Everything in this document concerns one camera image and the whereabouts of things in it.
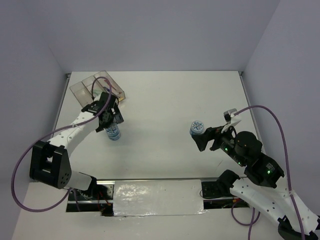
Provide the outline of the blue ink jar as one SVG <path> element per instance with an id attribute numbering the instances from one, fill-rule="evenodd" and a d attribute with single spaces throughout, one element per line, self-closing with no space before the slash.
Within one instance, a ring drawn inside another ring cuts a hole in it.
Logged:
<path id="1" fill-rule="evenodd" d="M 199 120 L 195 120 L 191 123 L 190 129 L 189 129 L 189 134 L 190 135 L 200 135 L 204 132 L 204 130 L 205 130 L 204 124 Z"/>
<path id="2" fill-rule="evenodd" d="M 121 132 L 116 123 L 111 124 L 105 129 L 108 138 L 112 141 L 117 141 L 121 137 Z"/>

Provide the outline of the green correction tape case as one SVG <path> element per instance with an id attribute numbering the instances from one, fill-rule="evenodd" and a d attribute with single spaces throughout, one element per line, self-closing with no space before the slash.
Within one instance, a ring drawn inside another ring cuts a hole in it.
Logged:
<path id="1" fill-rule="evenodd" d="M 102 92 L 101 91 L 94 91 L 93 92 L 93 97 L 96 98 L 97 96 L 99 96 Z"/>

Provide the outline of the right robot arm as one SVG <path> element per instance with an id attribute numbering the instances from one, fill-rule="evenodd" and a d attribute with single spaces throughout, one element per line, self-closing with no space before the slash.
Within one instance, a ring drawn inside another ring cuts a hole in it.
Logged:
<path id="1" fill-rule="evenodd" d="M 314 214 L 289 190 L 284 171 L 271 157 L 262 153 L 263 144 L 249 131 L 236 132 L 231 126 L 209 127 L 201 134 L 193 134 L 198 149 L 202 152 L 208 142 L 211 151 L 222 150 L 240 167 L 244 175 L 261 191 L 251 188 L 232 170 L 225 170 L 215 181 L 201 183 L 204 199 L 238 197 L 277 225 L 284 240 L 316 240 L 315 231 L 320 228 L 320 217 Z"/>

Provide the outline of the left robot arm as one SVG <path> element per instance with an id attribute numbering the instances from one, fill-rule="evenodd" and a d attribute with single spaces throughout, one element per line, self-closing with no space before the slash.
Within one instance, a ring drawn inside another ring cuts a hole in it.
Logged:
<path id="1" fill-rule="evenodd" d="M 90 133 L 99 133 L 123 121 L 117 97 L 102 92 L 81 110 L 69 128 L 33 145 L 30 178 L 56 189 L 75 189 L 88 200 L 95 198 L 105 188 L 98 185 L 96 177 L 72 170 L 70 157 Z"/>

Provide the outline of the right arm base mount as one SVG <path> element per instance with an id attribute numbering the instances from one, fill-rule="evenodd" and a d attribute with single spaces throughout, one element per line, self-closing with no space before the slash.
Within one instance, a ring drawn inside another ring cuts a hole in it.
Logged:
<path id="1" fill-rule="evenodd" d="M 233 183 L 240 179 L 233 171 L 225 170 L 215 180 L 202 180 L 199 195 L 203 198 L 203 208 L 205 210 L 230 209 L 237 202 L 240 202 L 240 207 L 247 208 L 247 203 L 230 192 Z"/>

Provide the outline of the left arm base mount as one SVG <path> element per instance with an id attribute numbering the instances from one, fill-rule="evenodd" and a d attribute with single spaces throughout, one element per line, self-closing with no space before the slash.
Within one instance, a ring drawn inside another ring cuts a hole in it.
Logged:
<path id="1" fill-rule="evenodd" d="M 98 213 L 100 216 L 114 216 L 114 184 L 100 184 L 95 196 L 88 196 L 80 190 L 71 190 L 66 205 L 67 213 Z"/>

